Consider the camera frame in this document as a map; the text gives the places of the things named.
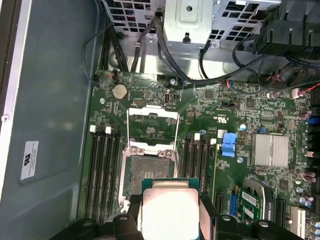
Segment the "integrated circuit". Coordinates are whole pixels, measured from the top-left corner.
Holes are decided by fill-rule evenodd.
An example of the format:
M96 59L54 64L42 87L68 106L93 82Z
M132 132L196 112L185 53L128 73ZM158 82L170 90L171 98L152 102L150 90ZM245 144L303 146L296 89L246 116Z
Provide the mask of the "integrated circuit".
M256 101L253 98L249 98L249 99L246 100L245 107L248 108L248 109L254 109L255 108L255 104L256 104Z
M288 190L289 187L289 181L286 179L280 179L279 180L279 188L281 190Z
M204 91L204 98L205 99L213 99L214 98L214 92L211 90L205 90Z
M130 195L141 194L142 179L173 177L174 162L164 157L130 156L127 157L125 178Z

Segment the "heatsink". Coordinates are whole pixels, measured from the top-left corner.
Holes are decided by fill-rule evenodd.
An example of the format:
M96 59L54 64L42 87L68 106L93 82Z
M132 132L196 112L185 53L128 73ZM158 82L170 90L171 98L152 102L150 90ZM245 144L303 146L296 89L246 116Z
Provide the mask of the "heatsink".
M289 137L282 135L253 134L251 165L287 168Z

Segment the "white connector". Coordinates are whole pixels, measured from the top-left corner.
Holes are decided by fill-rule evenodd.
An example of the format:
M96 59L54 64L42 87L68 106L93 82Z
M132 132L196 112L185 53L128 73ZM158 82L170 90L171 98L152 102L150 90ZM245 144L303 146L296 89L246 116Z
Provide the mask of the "white connector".
M290 225L290 232L305 239L306 235L306 211L297 207L291 207L291 219L293 223Z
M90 133L95 133L96 130L97 130L96 125L90 125L90 127L89 127L89 132L90 132Z
M293 99L300 98L299 91L300 91L299 88L292 89L291 96Z

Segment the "chip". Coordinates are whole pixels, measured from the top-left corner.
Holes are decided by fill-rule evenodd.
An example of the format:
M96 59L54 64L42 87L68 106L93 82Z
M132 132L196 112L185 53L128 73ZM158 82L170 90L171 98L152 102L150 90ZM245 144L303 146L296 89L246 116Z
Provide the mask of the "chip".
M289 187L289 181L285 179L280 179L279 188L282 190L287 190Z
M248 109L254 109L255 108L255 103L256 103L256 101L254 99L250 98L250 99L246 100L246 105L245 106Z
M211 91L211 90L205 90L204 98L205 99L213 99L214 98L214 92Z

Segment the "pcie slot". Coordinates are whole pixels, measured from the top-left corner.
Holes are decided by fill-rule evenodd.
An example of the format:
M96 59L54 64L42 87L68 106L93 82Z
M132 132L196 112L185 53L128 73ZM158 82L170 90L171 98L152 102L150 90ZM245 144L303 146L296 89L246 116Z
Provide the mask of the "pcie slot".
M286 227L286 210L286 201L282 198L277 198L275 205L275 223L283 228Z
M222 214L224 209L224 195L221 192L215 194L214 206L218 213Z
M92 136L92 145L91 145L91 154L90 154L90 167L88 174L88 194L86 199L86 211L85 217L92 218L93 217L93 209L94 209L94 199L96 192L96 169L98 159L100 157L100 149L103 146L104 136L103 133L95 133Z
M120 145L120 139L118 137L118 134L115 134L112 138L112 150L110 154L110 188L109 188L110 193L109 193L108 208L107 208L108 216L113 214L119 145Z

